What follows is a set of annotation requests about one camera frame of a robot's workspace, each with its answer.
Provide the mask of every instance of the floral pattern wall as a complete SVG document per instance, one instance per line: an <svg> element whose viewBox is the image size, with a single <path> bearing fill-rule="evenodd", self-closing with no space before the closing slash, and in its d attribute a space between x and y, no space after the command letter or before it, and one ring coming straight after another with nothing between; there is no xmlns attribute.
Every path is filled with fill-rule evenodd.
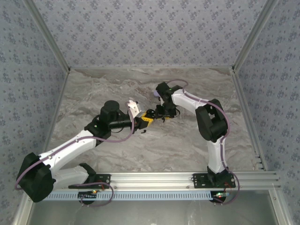
<svg viewBox="0 0 300 225"><path fill-rule="evenodd" d="M34 0L70 67L222 66L266 0Z"/></svg>
<svg viewBox="0 0 300 225"><path fill-rule="evenodd" d="M239 71L270 170L300 224L300 2L281 0Z"/></svg>
<svg viewBox="0 0 300 225"><path fill-rule="evenodd" d="M65 72L22 0L0 1L0 225L11 224L24 156L40 153Z"/></svg>

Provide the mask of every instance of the wall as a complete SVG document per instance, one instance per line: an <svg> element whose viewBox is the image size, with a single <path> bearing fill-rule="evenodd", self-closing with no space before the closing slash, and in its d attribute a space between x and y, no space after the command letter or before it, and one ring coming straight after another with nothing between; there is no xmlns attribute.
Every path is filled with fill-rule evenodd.
<svg viewBox="0 0 300 225"><path fill-rule="evenodd" d="M0 224L13 220L25 155L40 153L65 73L21 0L0 1Z"/></svg>
<svg viewBox="0 0 300 225"><path fill-rule="evenodd" d="M239 71L270 170L300 224L300 2L281 0Z"/></svg>
<svg viewBox="0 0 300 225"><path fill-rule="evenodd" d="M232 65L266 0L34 0L70 67Z"/></svg>

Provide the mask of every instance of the gray marble floor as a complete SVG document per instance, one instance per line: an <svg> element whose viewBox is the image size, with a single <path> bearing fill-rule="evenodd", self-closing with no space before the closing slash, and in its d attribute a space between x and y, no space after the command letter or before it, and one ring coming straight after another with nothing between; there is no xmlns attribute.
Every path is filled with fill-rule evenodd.
<svg viewBox="0 0 300 225"><path fill-rule="evenodd" d="M50 148L67 141L100 113L107 100L116 100L126 111L129 99L155 109L155 87L162 81L182 78L187 91L206 99L217 98L230 118L232 132L225 142L225 155L232 170L255 170L255 153L242 116L236 91L227 69L76 69L67 80ZM96 171L205 171L206 141L200 136L195 116L180 109L175 119L154 121L145 134L137 131L122 143L103 143L68 163L86 162ZM126 137L129 128L111 139Z"/></svg>

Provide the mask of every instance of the enclosure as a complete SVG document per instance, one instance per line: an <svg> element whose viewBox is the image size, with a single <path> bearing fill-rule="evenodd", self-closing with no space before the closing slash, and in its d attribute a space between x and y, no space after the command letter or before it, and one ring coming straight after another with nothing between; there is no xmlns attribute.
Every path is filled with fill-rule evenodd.
<svg viewBox="0 0 300 225"><path fill-rule="evenodd" d="M3 0L0 8L0 224L300 223L297 0ZM221 189L196 188L194 174L211 159L195 114L182 107L63 167L110 174L107 206L82 207L78 189L39 203L13 190L26 155L76 136L108 100L123 112L128 100L155 109L157 85L176 79L218 99L229 118L235 202L214 205L211 191ZM239 192L231 189L227 200ZM98 200L108 200L103 193Z"/></svg>

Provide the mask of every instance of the patterned wallpaper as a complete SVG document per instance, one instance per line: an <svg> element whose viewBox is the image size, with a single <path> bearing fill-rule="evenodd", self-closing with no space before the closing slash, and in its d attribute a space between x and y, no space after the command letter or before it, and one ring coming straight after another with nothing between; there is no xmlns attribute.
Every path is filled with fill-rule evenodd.
<svg viewBox="0 0 300 225"><path fill-rule="evenodd" d="M11 224L25 155L40 153L65 73L22 0L0 1L0 225Z"/></svg>
<svg viewBox="0 0 300 225"><path fill-rule="evenodd" d="M300 2L281 0L239 71L270 170L300 224Z"/></svg>
<svg viewBox="0 0 300 225"><path fill-rule="evenodd" d="M34 0L70 67L232 65L266 0Z"/></svg>

